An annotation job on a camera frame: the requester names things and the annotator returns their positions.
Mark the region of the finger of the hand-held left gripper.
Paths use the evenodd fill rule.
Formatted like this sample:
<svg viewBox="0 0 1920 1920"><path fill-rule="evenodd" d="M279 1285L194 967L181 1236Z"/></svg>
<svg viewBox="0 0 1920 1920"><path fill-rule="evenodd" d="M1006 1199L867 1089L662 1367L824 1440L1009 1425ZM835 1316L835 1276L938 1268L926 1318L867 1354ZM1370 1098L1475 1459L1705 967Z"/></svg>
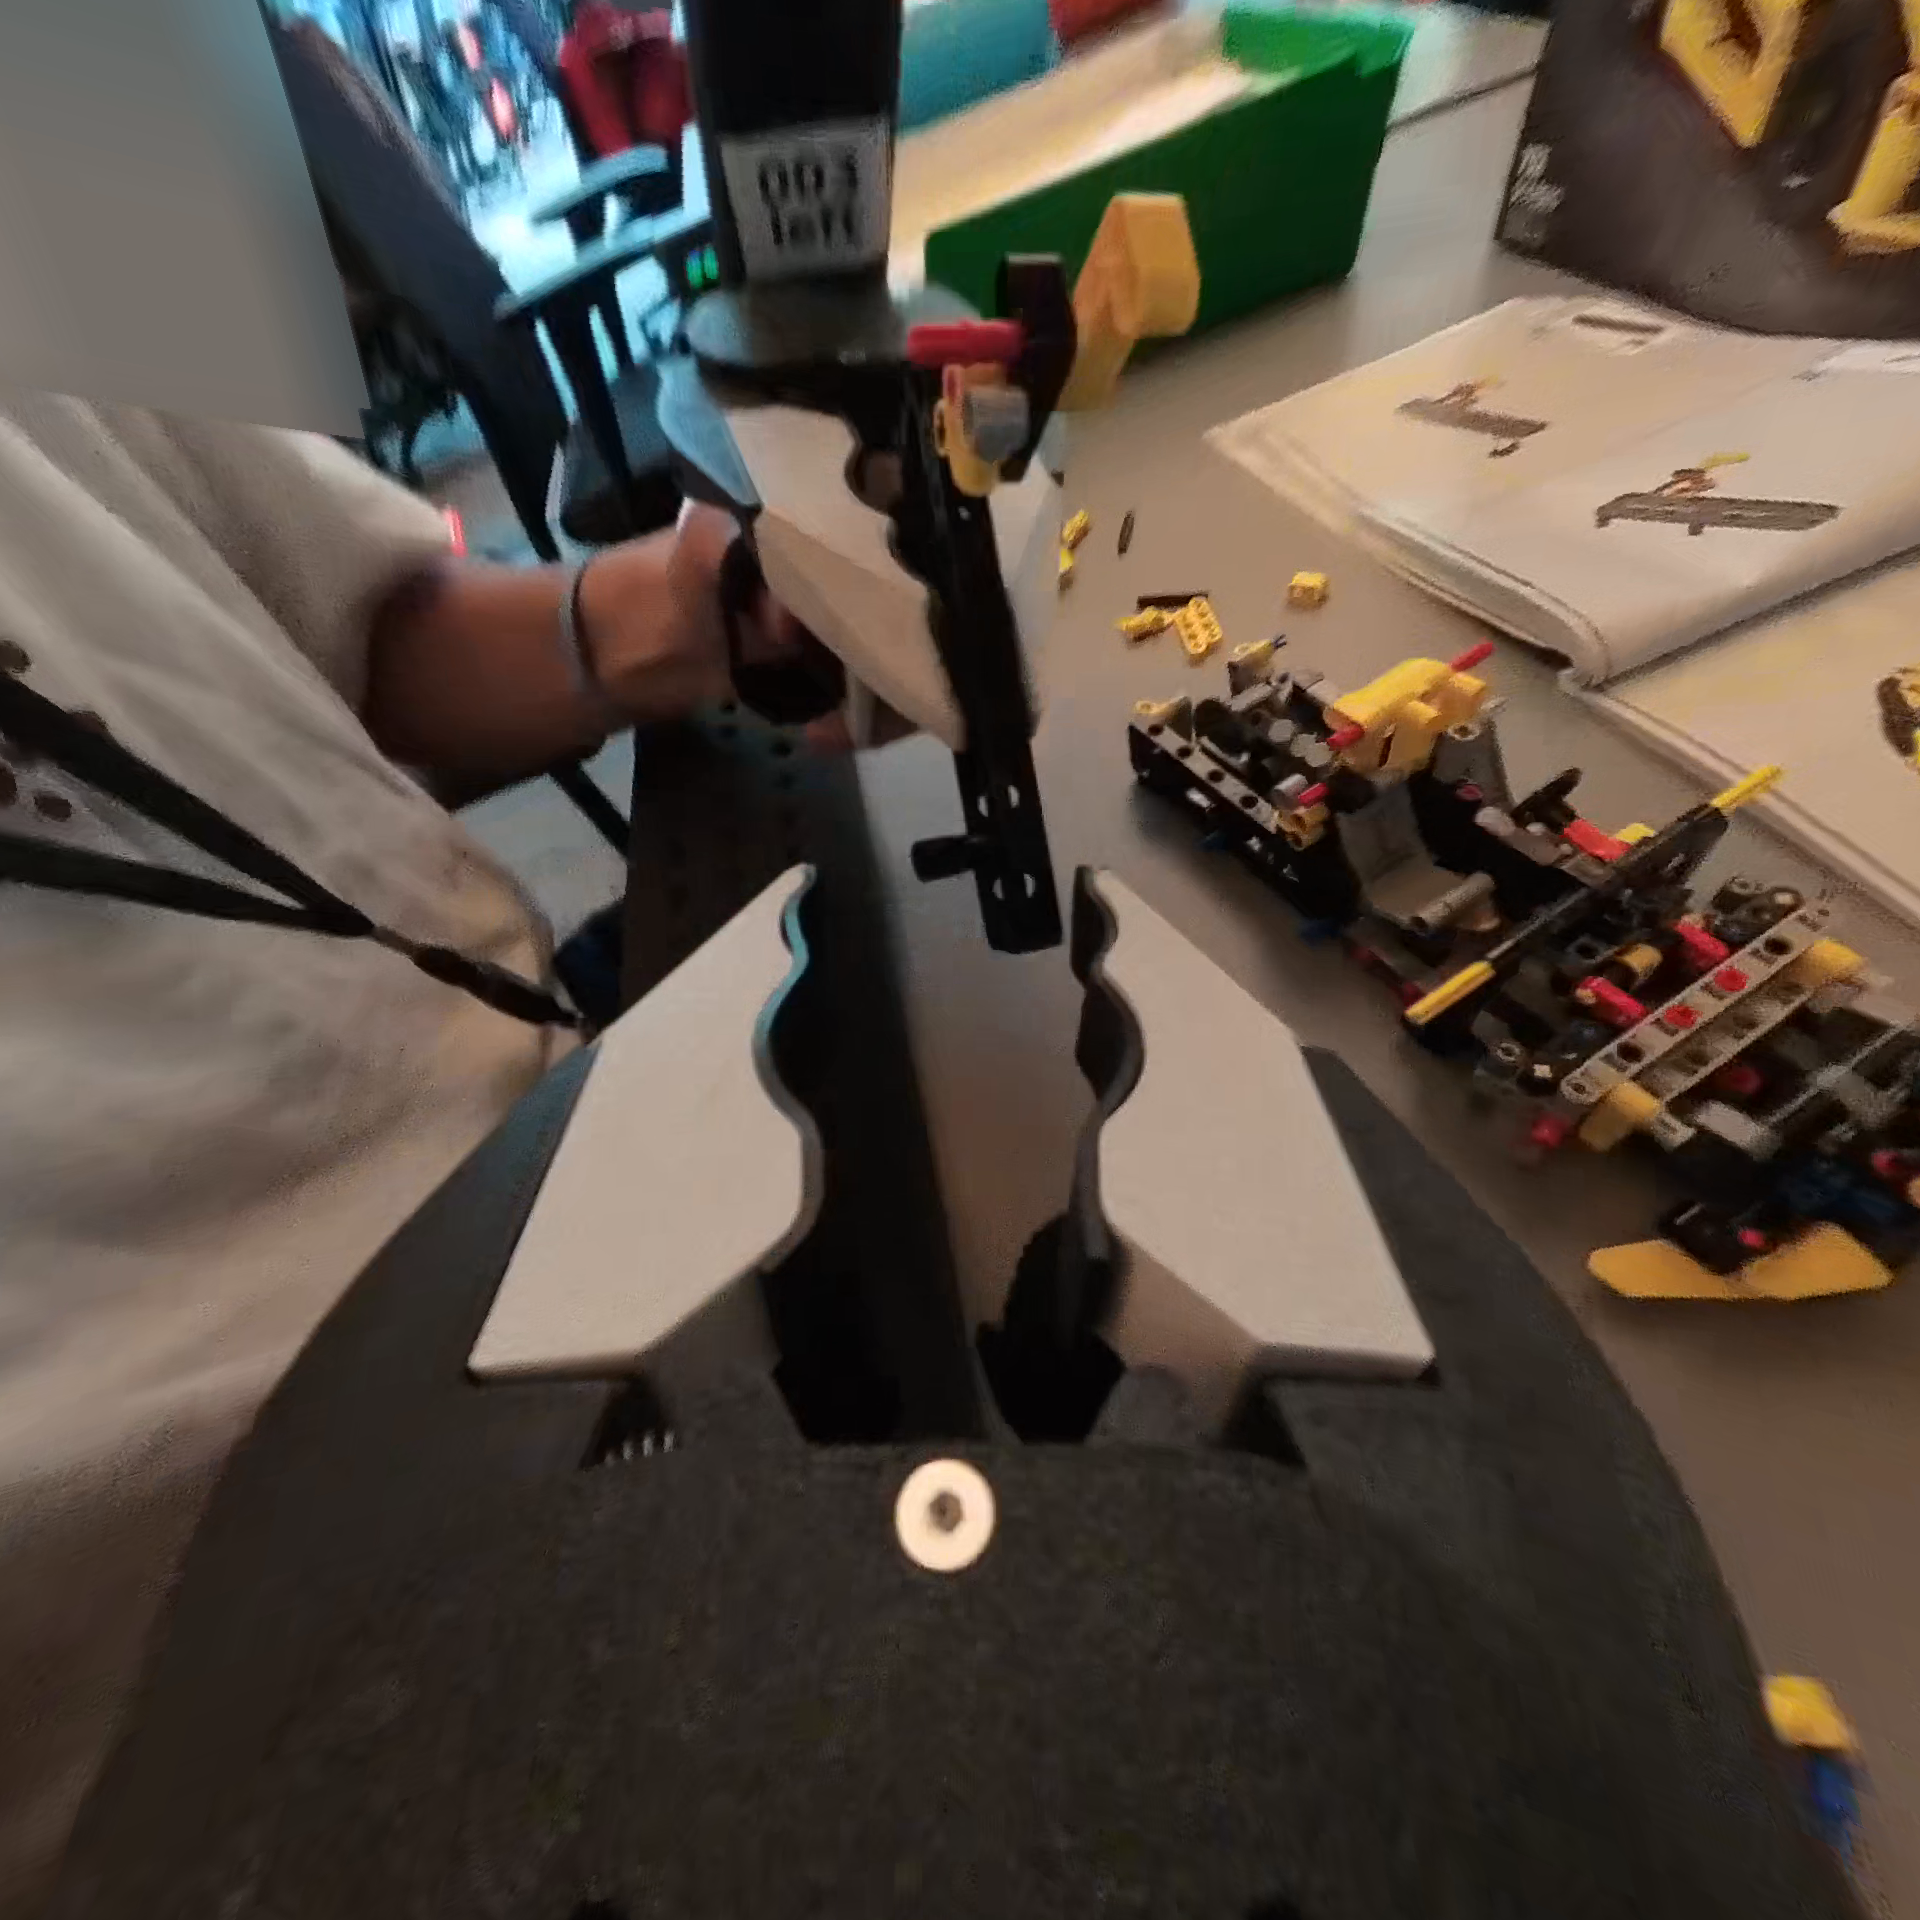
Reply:
<svg viewBox="0 0 1920 1920"><path fill-rule="evenodd" d="M994 538L1018 632L1022 735L1030 740L1042 715L1040 661L1053 632L1053 471L1040 455L1018 483L995 487Z"/></svg>
<svg viewBox="0 0 1920 1920"><path fill-rule="evenodd" d="M926 589L898 563L887 516L851 487L851 426L810 407L736 407L731 438L756 492L762 577L841 670L830 729L851 746L902 735L962 746Z"/></svg>

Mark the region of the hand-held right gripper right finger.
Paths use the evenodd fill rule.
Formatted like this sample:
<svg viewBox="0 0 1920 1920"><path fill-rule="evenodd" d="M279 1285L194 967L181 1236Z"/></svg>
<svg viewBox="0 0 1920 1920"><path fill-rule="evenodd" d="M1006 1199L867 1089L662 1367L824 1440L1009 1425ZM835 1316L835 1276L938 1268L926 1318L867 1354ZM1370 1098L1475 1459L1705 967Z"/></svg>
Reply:
<svg viewBox="0 0 1920 1920"><path fill-rule="evenodd" d="M995 1406L1186 1406L1260 1380L1420 1380L1433 1344L1306 1045L1104 869L1072 873L1072 1062L1091 1115L1069 1203L987 1326Z"/></svg>

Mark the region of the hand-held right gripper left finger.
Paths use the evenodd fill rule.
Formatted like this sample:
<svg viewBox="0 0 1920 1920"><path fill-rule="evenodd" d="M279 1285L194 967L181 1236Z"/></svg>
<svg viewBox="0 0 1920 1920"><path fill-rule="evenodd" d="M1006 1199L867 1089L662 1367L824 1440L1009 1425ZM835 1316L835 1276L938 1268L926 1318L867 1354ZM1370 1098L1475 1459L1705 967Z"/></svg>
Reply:
<svg viewBox="0 0 1920 1920"><path fill-rule="evenodd" d="M775 1055L810 887L789 864L595 1039L474 1380L709 1385L775 1357L762 1285L824 1203L821 1128Z"/></svg>

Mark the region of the black lego beam assembly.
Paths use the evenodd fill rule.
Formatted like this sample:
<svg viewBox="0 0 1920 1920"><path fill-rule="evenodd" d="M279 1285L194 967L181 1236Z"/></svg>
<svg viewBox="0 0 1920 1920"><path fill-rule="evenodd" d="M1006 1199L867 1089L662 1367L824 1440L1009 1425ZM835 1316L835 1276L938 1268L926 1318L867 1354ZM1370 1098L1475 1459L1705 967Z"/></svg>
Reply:
<svg viewBox="0 0 1920 1920"><path fill-rule="evenodd" d="M1069 277L1057 254L1009 254L994 308L919 298L902 350L854 396L851 487L887 516L898 563L926 589L933 636L962 704L953 779L962 829L911 846L919 879L971 875L1000 952L1062 943L1062 904L1037 783L1018 632L1006 600L994 492L1057 455L1053 407L1072 360ZM1053 552L1066 491L1053 471Z"/></svg>

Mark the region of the person's left forearm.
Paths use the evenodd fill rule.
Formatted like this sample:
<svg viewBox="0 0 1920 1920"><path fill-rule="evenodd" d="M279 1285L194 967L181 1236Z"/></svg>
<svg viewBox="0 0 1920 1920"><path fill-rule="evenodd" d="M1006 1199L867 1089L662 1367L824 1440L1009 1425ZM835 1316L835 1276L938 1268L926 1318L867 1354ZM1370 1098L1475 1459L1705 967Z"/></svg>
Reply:
<svg viewBox="0 0 1920 1920"><path fill-rule="evenodd" d="M444 563L376 608L363 729L432 787L489 795L604 746L613 704L567 636L567 567Z"/></svg>

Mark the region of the scattered yellow black lego pieces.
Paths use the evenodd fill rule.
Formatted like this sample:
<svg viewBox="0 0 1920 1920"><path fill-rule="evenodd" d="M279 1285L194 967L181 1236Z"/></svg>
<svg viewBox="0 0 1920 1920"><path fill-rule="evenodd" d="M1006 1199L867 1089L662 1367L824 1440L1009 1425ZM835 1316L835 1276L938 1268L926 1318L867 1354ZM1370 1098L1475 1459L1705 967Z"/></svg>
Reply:
<svg viewBox="0 0 1920 1920"><path fill-rule="evenodd" d="M1091 516L1069 510L1057 538L1057 589L1069 594L1081 577L1081 554L1091 546ZM1330 596L1326 571L1291 571L1284 586L1284 608L1323 608ZM1178 636L1183 657L1205 661L1222 649L1222 626L1205 594L1147 594L1132 608L1111 618L1111 632L1138 649L1161 636Z"/></svg>

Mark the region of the yellow lego panel piece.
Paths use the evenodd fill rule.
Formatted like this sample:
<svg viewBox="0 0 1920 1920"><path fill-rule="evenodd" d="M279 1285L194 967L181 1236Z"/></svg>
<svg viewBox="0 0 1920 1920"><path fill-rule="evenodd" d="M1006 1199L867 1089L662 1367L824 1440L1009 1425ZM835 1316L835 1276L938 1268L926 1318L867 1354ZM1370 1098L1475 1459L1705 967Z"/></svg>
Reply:
<svg viewBox="0 0 1920 1920"><path fill-rule="evenodd" d="M1198 314L1198 254L1183 195L1115 195L1072 280L1072 364L1057 414L1104 407L1138 342L1178 339Z"/></svg>

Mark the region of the partly built lego car chassis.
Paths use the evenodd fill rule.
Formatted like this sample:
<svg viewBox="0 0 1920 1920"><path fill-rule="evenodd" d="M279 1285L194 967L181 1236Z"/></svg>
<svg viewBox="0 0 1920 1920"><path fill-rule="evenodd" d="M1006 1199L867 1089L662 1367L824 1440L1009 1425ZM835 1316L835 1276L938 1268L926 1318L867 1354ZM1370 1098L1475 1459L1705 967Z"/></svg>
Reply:
<svg viewBox="0 0 1920 1920"><path fill-rule="evenodd" d="M1278 893L1424 1052L1544 1154L1667 1166L1650 1236L1588 1252L1629 1301L1826 1301L1916 1268L1916 1009L1826 899L1705 879L1752 775L1667 826L1600 829L1582 771L1516 792L1491 644L1351 692L1229 652L1222 692L1138 700L1132 783Z"/></svg>

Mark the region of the yellow blue lego piece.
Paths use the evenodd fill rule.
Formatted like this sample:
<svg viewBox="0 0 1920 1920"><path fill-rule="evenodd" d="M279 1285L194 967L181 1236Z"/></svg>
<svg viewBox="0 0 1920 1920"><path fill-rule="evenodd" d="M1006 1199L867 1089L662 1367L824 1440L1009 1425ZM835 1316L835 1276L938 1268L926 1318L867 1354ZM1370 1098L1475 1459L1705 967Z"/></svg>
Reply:
<svg viewBox="0 0 1920 1920"><path fill-rule="evenodd" d="M1766 1674L1762 1704L1786 1758L1794 1808L1848 1878L1859 1873L1859 1740L1811 1674Z"/></svg>

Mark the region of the lego set box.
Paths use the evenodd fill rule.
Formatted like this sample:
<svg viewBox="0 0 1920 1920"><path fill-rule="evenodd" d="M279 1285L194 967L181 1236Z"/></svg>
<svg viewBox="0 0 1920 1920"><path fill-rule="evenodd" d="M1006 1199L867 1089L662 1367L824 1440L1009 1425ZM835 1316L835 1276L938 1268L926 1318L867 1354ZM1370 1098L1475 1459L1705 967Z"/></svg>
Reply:
<svg viewBox="0 0 1920 1920"><path fill-rule="evenodd" d="M1557 0L1496 242L1762 335L1920 329L1912 0Z"/></svg>

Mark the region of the person's left hand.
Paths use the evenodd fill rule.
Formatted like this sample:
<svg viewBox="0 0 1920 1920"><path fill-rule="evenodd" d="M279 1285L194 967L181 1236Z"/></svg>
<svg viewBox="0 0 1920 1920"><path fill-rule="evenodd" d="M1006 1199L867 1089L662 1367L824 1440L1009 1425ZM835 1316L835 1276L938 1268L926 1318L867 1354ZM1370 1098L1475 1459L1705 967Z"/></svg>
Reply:
<svg viewBox="0 0 1920 1920"><path fill-rule="evenodd" d="M724 571L748 560L731 510L681 501L670 527L584 563L570 604L595 735L736 700L737 670L817 680L796 616L765 586L724 589Z"/></svg>

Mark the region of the green plastic bin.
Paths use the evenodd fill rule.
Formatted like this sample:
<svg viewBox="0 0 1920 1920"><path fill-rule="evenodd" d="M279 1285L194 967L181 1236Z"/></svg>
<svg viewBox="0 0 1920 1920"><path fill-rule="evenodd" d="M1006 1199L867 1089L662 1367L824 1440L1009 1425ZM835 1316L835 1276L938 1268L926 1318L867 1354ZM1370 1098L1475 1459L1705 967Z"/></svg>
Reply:
<svg viewBox="0 0 1920 1920"><path fill-rule="evenodd" d="M1411 44L1404 14L1215 4L1115 34L962 118L902 137L894 277L994 308L1006 254L1081 266L1119 195L1186 201L1190 335L1337 283Z"/></svg>

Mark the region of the open instruction booklet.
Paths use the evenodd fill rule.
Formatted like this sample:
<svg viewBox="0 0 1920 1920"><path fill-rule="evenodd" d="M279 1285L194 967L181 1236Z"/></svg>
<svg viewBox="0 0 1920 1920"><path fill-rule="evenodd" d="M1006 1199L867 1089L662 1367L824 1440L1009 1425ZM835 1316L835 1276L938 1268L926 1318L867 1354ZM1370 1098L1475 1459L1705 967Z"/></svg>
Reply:
<svg viewBox="0 0 1920 1920"><path fill-rule="evenodd" d="M1524 298L1210 447L1675 771L1781 763L1766 826L1916 922L1916 364Z"/></svg>

